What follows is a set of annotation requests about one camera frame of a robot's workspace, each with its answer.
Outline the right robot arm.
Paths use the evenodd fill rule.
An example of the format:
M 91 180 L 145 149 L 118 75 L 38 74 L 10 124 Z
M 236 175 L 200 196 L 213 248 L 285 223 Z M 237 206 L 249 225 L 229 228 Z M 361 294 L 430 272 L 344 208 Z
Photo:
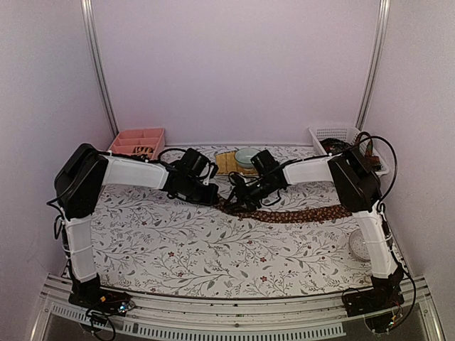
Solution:
M 268 150 L 252 157 L 259 177 L 251 182 L 232 172 L 232 192 L 224 204 L 229 213 L 254 212 L 270 194 L 291 185 L 333 183 L 340 204 L 356 219 L 367 246 L 372 268 L 372 289 L 349 291 L 343 302 L 350 308 L 368 302 L 375 310 L 404 302 L 400 283 L 407 272 L 392 250 L 392 234 L 385 218 L 380 179 L 357 146 L 333 156 L 314 156 L 279 163 Z

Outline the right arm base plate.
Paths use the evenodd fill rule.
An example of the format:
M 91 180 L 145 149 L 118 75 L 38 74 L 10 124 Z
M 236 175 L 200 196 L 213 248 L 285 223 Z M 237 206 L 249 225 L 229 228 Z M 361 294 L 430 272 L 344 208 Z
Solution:
M 405 302 L 399 286 L 379 286 L 363 291 L 348 288 L 342 293 L 341 300 L 348 317 L 397 308 Z

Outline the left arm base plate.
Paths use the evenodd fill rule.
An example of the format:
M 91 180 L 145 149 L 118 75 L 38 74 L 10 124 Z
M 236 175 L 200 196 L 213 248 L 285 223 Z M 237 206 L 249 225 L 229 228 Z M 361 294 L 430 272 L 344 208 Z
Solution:
M 107 291 L 100 289 L 93 294 L 71 293 L 68 302 L 88 310 L 105 313 L 108 316 L 125 316 L 136 308 L 132 297 L 126 292 Z

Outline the brown floral tie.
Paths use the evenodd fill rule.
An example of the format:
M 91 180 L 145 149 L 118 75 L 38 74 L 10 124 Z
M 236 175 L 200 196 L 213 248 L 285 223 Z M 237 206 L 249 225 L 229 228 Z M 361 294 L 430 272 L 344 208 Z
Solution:
M 234 212 L 228 210 L 225 207 L 225 200 L 222 197 L 218 197 L 218 204 L 214 205 L 213 208 L 233 217 L 239 219 L 252 219 L 259 222 L 266 222 L 270 224 L 303 224 L 303 223 L 322 223 L 325 221 L 338 220 L 346 217 L 352 217 L 353 213 L 348 211 L 342 205 L 332 205 L 328 207 L 294 210 L 286 212 L 268 212 L 265 210 L 255 210 L 251 212 L 240 211 Z

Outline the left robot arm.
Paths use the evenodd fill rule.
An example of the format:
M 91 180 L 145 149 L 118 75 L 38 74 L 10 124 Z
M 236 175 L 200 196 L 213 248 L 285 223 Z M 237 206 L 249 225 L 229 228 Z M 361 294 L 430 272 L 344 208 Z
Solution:
M 58 211 L 63 225 L 73 293 L 90 308 L 100 308 L 106 301 L 91 237 L 92 216 L 104 186 L 149 188 L 194 205 L 218 203 L 218 186 L 210 182 L 217 165 L 193 148 L 182 153 L 178 160 L 167 163 L 160 157 L 147 161 L 81 144 L 55 177 L 55 197 L 46 204 Z

